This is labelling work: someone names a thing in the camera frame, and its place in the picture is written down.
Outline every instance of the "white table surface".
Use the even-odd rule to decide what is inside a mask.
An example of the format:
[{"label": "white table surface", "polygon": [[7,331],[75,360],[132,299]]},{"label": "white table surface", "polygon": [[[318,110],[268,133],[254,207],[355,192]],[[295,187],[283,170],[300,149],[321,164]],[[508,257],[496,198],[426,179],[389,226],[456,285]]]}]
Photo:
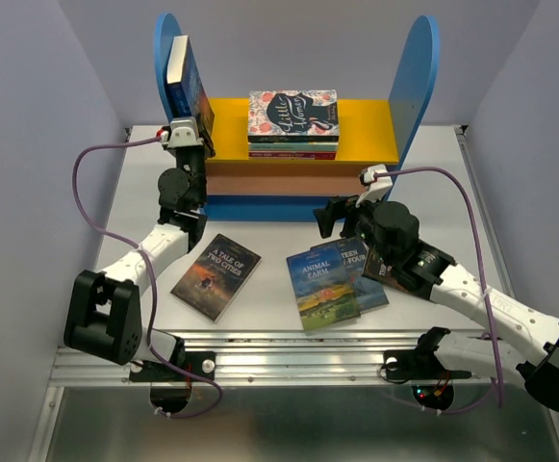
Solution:
[{"label": "white table surface", "polygon": [[[159,127],[137,126],[132,141],[155,136]],[[459,144],[450,126],[419,128],[404,167],[436,166],[455,174],[468,190],[476,208]],[[128,149],[110,214],[108,229],[135,241],[142,240],[159,213],[157,179],[173,158],[158,144]],[[473,237],[461,195],[438,173],[417,173],[398,178],[392,200],[405,203],[420,220],[420,237],[452,255],[468,270],[477,271]],[[478,229],[490,285],[500,289],[499,277],[480,214]],[[336,226],[338,237],[341,225]],[[208,321],[169,292],[217,233],[222,233],[262,256],[260,266],[244,284],[218,323]],[[311,223],[232,222],[207,223],[197,247],[171,265],[159,277],[159,314],[155,326],[174,330],[294,331],[302,330],[286,257],[320,244],[318,227]],[[102,269],[129,249],[105,239],[98,257]],[[363,315],[359,320],[332,330],[427,330],[433,325],[451,329],[477,328],[476,324],[448,308],[386,288],[389,305]],[[143,323],[148,320],[150,291],[141,299]]]}]

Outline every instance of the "blue shelf base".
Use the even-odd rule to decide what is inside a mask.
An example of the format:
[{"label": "blue shelf base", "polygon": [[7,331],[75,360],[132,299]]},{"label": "blue shelf base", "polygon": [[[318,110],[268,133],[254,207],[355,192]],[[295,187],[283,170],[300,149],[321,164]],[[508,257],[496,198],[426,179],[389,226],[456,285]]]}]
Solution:
[{"label": "blue shelf base", "polygon": [[217,221],[315,221],[327,196],[211,195],[204,214]]}]

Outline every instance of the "wooden shelf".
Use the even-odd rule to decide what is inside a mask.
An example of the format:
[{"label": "wooden shelf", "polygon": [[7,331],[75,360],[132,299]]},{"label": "wooden shelf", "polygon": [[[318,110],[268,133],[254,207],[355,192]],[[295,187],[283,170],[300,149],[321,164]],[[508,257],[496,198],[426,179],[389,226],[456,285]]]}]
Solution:
[{"label": "wooden shelf", "polygon": [[318,167],[336,164],[398,164],[391,110],[386,100],[339,101],[341,137],[334,161],[249,159],[246,135],[248,100],[212,98],[211,105],[215,112],[213,143],[216,156],[209,161],[210,164],[315,164]]}]

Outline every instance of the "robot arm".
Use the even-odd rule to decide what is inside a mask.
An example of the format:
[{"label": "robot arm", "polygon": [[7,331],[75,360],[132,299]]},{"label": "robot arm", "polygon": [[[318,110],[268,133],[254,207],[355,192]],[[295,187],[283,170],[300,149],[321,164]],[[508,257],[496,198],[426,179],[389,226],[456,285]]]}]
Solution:
[{"label": "robot arm", "polygon": [[[174,261],[189,253],[204,232],[206,217],[195,211],[206,202],[205,160],[214,155],[212,143],[202,139],[193,117],[172,120],[158,135],[176,167],[159,178],[158,223],[138,248],[98,271],[85,270],[74,282],[65,324],[64,343],[119,365],[134,360],[159,362],[152,354],[142,327],[140,296],[149,287],[148,256],[156,277]],[[99,311],[97,306],[108,306]],[[151,332],[159,354],[180,367],[185,350],[182,339]]]},{"label": "robot arm", "polygon": [[[314,215],[322,238],[344,218],[342,237],[360,237],[374,249],[391,276],[409,293],[447,306],[488,328],[478,279],[451,256],[419,239],[419,221],[398,202],[383,201],[392,185],[384,166],[363,171],[368,187],[360,196],[331,197]],[[501,366],[508,380],[521,384],[541,404],[559,412],[559,320],[487,289],[498,335]],[[490,342],[468,339],[434,327],[413,350],[389,351],[394,379],[434,379],[444,371],[469,371],[495,377]]]}]

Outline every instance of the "book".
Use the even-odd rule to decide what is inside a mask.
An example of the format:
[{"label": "book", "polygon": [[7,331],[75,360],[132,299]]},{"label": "book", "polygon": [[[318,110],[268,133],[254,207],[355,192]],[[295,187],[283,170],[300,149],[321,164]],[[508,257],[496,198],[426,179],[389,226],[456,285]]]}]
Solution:
[{"label": "book", "polygon": [[363,268],[363,277],[373,281],[377,281],[389,287],[407,292],[396,279],[391,277],[391,267],[387,267],[382,262],[382,259],[373,248],[369,248],[367,260],[365,260],[365,267]]},{"label": "book", "polygon": [[217,234],[171,293],[209,320],[217,322],[261,258]]},{"label": "book", "polygon": [[251,142],[249,151],[337,152],[337,142]]},{"label": "book", "polygon": [[288,269],[304,330],[360,317],[347,270],[335,246],[288,257]]},{"label": "book", "polygon": [[335,90],[280,90],[249,93],[250,142],[337,142]]},{"label": "book", "polygon": [[388,297],[380,282],[363,276],[368,251],[358,238],[339,239],[313,248],[335,245],[343,258],[349,283],[352,285],[361,313],[388,305]]},{"label": "book", "polygon": [[336,157],[336,152],[249,151],[249,159],[312,159],[315,161],[334,161]]},{"label": "book", "polygon": [[210,138],[215,114],[202,86],[189,36],[175,37],[172,41],[165,79],[175,105],[174,113],[179,117],[195,117],[200,134]]}]

